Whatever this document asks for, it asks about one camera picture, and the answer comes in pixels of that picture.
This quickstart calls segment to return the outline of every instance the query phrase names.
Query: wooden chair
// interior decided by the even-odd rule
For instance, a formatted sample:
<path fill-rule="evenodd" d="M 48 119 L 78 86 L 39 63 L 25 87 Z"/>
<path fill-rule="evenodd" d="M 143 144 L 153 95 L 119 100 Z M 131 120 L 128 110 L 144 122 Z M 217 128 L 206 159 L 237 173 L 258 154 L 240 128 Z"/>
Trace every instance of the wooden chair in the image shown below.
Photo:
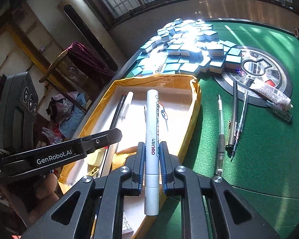
<path fill-rule="evenodd" d="M 100 94 L 100 87 L 73 64 L 73 62 L 66 56 L 67 53 L 68 51 L 65 50 L 57 57 L 57 59 L 49 66 L 47 73 L 39 80 L 39 82 L 43 83 L 47 81 L 65 98 L 86 113 L 88 111 L 87 108 L 82 107 L 76 100 L 70 97 L 66 92 L 64 92 L 60 87 L 56 86 L 48 78 L 53 71 L 59 71 L 67 79 L 73 82 L 75 84 L 74 86 L 78 87 L 77 90 L 82 90 L 85 93 L 86 101 L 92 101 L 90 105 L 93 104 L 94 100 L 96 100 Z"/>

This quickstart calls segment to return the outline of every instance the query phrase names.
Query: brown packing tape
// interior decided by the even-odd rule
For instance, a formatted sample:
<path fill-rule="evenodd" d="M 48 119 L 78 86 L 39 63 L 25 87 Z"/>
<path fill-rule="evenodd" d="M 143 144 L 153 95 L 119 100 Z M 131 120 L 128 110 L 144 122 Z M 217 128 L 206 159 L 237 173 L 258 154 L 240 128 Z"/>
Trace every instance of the brown packing tape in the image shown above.
<path fill-rule="evenodd" d="M 188 110 L 189 112 L 192 112 L 192 114 L 189 121 L 189 125 L 187 127 L 187 132 L 183 139 L 183 143 L 177 154 L 179 157 L 179 161 L 182 162 L 184 160 L 190 140 L 192 138 L 192 134 L 194 131 L 194 127 L 196 124 L 196 120 L 197 120 L 197 116 L 201 104 L 201 89 L 197 78 L 192 75 L 175 74 L 175 75 L 152 75 L 148 77 L 132 77 L 132 78 L 127 78 L 122 80 L 116 80 L 112 83 L 112 85 L 109 87 L 109 89 L 102 97 L 101 101 L 99 102 L 99 104 L 91 114 L 90 118 L 88 119 L 87 123 L 83 127 L 79 137 L 88 136 L 92 133 L 93 128 L 97 123 L 101 113 L 105 109 L 106 105 L 108 104 L 109 100 L 114 94 L 116 87 L 118 86 L 164 87 L 164 88 L 187 89 L 192 91 L 192 102 Z M 121 157 L 118 158 L 120 161 L 115 163 L 115 166 L 117 167 L 122 166 L 125 163 L 126 157 L 122 156 L 122 158 Z M 62 173 L 60 175 L 59 182 L 66 183 L 66 178 L 68 177 L 73 166 L 74 163 L 67 164 L 64 166 Z"/>

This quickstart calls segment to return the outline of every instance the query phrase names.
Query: silver bolt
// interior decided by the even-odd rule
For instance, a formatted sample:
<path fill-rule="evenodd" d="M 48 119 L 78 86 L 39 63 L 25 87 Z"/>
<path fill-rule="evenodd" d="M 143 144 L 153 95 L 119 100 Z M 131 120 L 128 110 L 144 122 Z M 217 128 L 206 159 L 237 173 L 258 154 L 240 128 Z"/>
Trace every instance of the silver bolt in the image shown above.
<path fill-rule="evenodd" d="M 182 166 L 182 165 L 179 165 L 179 166 L 176 167 L 176 171 L 178 171 L 178 172 L 185 172 L 186 171 L 186 167 Z"/>
<path fill-rule="evenodd" d="M 217 182 L 217 183 L 221 183 L 222 182 L 222 177 L 220 177 L 220 176 L 214 176 L 213 177 L 213 181 Z"/>
<path fill-rule="evenodd" d="M 85 176 L 83 176 L 83 178 L 82 178 L 82 181 L 83 181 L 84 183 L 89 183 L 91 180 L 92 180 L 92 176 L 89 176 L 89 175 L 85 175 Z"/>
<path fill-rule="evenodd" d="M 122 166 L 120 168 L 120 172 L 128 172 L 129 171 L 129 167 L 128 166 Z"/>

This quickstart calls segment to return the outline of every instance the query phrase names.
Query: maroon cloth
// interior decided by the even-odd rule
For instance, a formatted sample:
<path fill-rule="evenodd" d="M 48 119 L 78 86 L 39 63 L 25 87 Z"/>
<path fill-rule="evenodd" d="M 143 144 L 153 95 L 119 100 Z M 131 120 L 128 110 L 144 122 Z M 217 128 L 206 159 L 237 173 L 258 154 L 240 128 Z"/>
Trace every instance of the maroon cloth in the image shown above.
<path fill-rule="evenodd" d="M 114 72 L 107 69 L 93 51 L 79 42 L 73 42 L 67 49 L 67 56 L 83 73 L 90 77 L 100 89 L 107 85 L 114 76 Z"/>

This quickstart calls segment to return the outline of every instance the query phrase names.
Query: green felt tabletop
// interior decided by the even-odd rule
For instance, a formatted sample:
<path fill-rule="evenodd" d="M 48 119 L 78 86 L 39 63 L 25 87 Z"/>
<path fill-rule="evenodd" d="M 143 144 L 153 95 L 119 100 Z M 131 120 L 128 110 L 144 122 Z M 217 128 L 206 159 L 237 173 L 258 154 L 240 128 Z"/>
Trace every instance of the green felt tabletop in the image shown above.
<path fill-rule="evenodd" d="M 268 108 L 249 104 L 243 133 L 232 162 L 226 158 L 223 177 L 285 238 L 299 222 L 299 41 L 271 28 L 214 22 L 221 40 L 255 47 L 277 58 L 288 70 L 293 84 L 291 113 L 287 123 Z M 211 177 L 218 139 L 217 95 L 221 94 L 225 123 L 231 118 L 232 96 L 208 73 L 199 76 L 202 101 L 184 165 Z M 239 111 L 242 101 L 238 103 Z M 154 223 L 166 229 L 148 238 L 180 238 L 180 205 L 167 200 Z"/>

